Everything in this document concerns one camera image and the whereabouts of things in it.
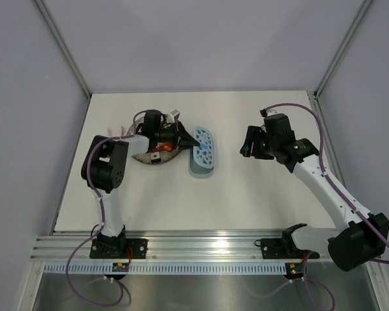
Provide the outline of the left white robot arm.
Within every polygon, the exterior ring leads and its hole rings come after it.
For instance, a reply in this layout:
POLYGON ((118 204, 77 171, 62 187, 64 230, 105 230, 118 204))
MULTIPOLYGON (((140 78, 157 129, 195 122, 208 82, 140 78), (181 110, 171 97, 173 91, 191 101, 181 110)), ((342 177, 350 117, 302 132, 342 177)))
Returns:
POLYGON ((104 250, 113 258, 122 257, 127 242, 120 238, 124 233, 117 189, 124 179, 129 157, 146 154, 150 164, 161 162, 161 154, 174 154, 199 147, 178 120, 180 112, 168 115, 156 109, 143 110, 133 118, 131 133, 117 137, 94 137, 81 168, 81 177, 96 195, 100 208, 98 235, 108 238, 104 250))

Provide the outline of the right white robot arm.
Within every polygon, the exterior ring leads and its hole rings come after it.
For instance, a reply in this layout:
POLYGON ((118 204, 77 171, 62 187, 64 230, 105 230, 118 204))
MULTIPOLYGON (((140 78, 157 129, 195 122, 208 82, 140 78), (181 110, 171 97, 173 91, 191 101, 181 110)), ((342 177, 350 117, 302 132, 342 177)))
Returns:
POLYGON ((310 140, 296 138, 285 114, 265 117, 263 126, 249 126, 240 153, 285 166, 309 188, 333 221, 334 229, 312 228, 304 223, 284 229, 279 246, 288 257, 313 251, 330 257, 341 270, 350 271, 384 253, 387 217, 357 203, 321 164, 321 151, 310 140))

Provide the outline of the blue lunch box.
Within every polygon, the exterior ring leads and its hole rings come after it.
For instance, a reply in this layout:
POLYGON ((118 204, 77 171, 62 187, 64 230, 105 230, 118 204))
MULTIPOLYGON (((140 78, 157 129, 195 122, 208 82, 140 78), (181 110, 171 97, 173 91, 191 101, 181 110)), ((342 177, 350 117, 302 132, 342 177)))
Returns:
POLYGON ((215 171, 215 163, 200 150, 194 148, 189 152, 189 173, 197 179, 210 178, 215 171))

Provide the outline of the terrazzo pattern lunch box lid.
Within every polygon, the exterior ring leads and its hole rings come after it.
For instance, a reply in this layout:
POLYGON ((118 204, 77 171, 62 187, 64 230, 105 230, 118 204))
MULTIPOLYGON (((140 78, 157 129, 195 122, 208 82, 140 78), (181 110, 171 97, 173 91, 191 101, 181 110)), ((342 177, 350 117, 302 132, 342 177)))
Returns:
POLYGON ((202 168, 214 168, 214 140, 211 132, 201 126, 195 126, 193 138, 198 142, 198 146, 193 147, 194 162, 202 168))

